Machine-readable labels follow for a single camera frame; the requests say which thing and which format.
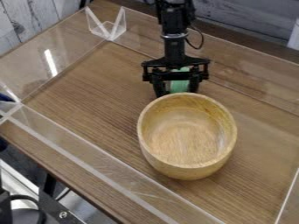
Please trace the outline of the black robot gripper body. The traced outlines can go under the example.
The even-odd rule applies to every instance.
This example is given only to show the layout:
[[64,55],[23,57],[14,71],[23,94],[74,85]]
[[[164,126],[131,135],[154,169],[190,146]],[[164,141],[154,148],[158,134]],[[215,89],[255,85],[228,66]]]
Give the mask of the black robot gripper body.
[[143,81],[202,82],[210,78],[211,61],[188,56],[184,51],[184,36],[163,36],[164,56],[142,63]]

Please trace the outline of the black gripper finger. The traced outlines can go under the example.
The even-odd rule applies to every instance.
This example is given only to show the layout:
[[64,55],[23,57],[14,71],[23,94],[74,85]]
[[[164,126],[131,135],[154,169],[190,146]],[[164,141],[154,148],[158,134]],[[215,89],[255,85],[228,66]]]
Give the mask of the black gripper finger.
[[166,83],[160,76],[155,75],[152,77],[152,85],[156,97],[162,97],[168,94]]
[[191,93],[196,93],[198,92],[200,82],[202,82],[202,76],[199,74],[195,74],[190,78],[188,90],[190,90]]

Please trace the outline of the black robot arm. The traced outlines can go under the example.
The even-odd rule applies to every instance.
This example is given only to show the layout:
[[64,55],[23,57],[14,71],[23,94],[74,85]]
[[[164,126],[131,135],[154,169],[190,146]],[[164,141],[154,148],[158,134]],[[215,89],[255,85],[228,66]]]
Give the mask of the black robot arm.
[[200,82],[210,78],[210,59],[186,54],[184,44],[200,50],[188,40],[188,27],[195,20],[192,0],[155,0],[156,16],[162,26],[164,56],[142,63],[143,81],[154,85],[156,97],[171,93],[196,93]]

